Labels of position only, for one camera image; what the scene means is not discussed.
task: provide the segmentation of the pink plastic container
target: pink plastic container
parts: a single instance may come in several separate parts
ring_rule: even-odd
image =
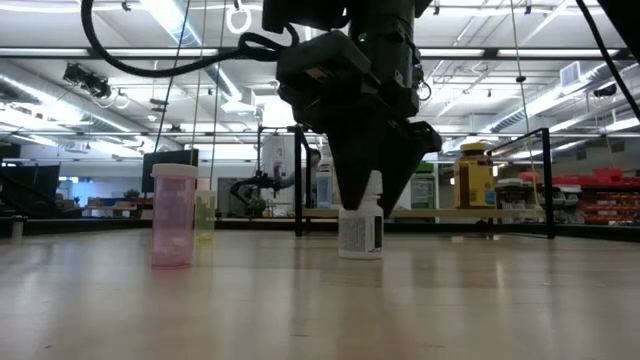
[[[190,267],[198,168],[156,164],[151,176],[155,178],[151,266],[154,269]]]

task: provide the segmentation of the wooden floor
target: wooden floor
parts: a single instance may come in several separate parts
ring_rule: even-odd
[[[640,245],[218,232],[152,271],[149,230],[0,245],[0,359],[620,360],[640,354]]]

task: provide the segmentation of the ceiling light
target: ceiling light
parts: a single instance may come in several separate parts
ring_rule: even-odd
[[[584,140],[581,141],[574,141],[572,143],[568,143],[568,144],[564,144],[564,145],[560,145],[557,148],[553,149],[554,151],[563,151],[563,150],[568,150],[571,149],[572,147],[576,146],[576,145],[580,145],[582,143],[584,143]]]
[[[229,101],[221,106],[222,110],[226,113],[251,113],[255,114],[255,106],[242,103],[240,101]]]
[[[197,57],[200,56],[213,56],[218,54],[217,49],[180,49],[180,53],[177,53],[177,48],[175,49],[109,49],[107,50],[109,54],[115,57],[151,57],[151,56],[179,56],[179,57]]]
[[[483,49],[419,49],[420,56],[429,57],[481,57]]]
[[[600,132],[607,133],[613,131],[620,131],[628,128],[632,128],[634,126],[640,125],[640,121],[638,119],[627,119],[627,120],[619,120],[614,122],[613,124],[609,124],[607,126],[603,126],[600,128]]]
[[[607,50],[609,55],[615,56],[620,50]],[[515,57],[519,53],[520,56],[529,56],[529,57],[574,57],[574,56],[584,56],[584,57],[593,57],[593,58],[601,58],[602,54],[600,50],[591,50],[591,49],[520,49],[518,52],[515,49],[502,49],[498,50],[498,57]]]
[[[524,159],[524,158],[528,158],[529,156],[538,156],[542,154],[542,150],[532,150],[531,152],[529,151],[521,151],[519,153],[515,153],[513,155],[510,156],[510,158],[513,159]]]
[[[560,124],[556,124],[554,126],[552,126],[551,128],[549,128],[549,132],[556,132],[556,131],[560,131],[560,130],[564,130],[566,128],[569,128],[577,123],[579,123],[580,120],[577,119],[571,119],[571,120],[567,120],[567,121],[563,121]]]
[[[58,146],[58,144],[56,144],[55,142],[47,139],[47,138],[43,138],[42,136],[38,136],[38,135],[31,135],[29,137],[24,137],[24,136],[20,136],[20,135],[13,135],[13,137],[18,138],[20,140],[25,140],[25,141],[31,141],[34,142],[36,144],[40,144],[40,145],[45,145],[45,146]]]
[[[304,39],[305,39],[306,41],[309,41],[309,40],[311,40],[312,38],[313,38],[313,32],[312,32],[311,28],[310,28],[310,27],[308,27],[308,26],[305,26],[305,27],[304,27]]]
[[[47,48],[0,48],[0,56],[59,56],[88,57],[86,49],[47,49]]]

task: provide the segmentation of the yellow container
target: yellow container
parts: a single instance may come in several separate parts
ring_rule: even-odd
[[[196,190],[196,242],[212,241],[216,222],[216,192]]]
[[[465,144],[460,150],[462,157],[454,165],[456,208],[494,209],[493,161],[485,155],[485,144]]]

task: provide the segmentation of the white plastic bottle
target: white plastic bottle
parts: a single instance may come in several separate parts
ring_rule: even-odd
[[[338,254],[346,259],[380,259],[384,237],[384,211],[378,206],[382,174],[372,171],[358,210],[341,207],[338,220]]]
[[[323,157],[316,172],[316,206],[329,209],[333,205],[333,158],[329,146],[322,149]]]

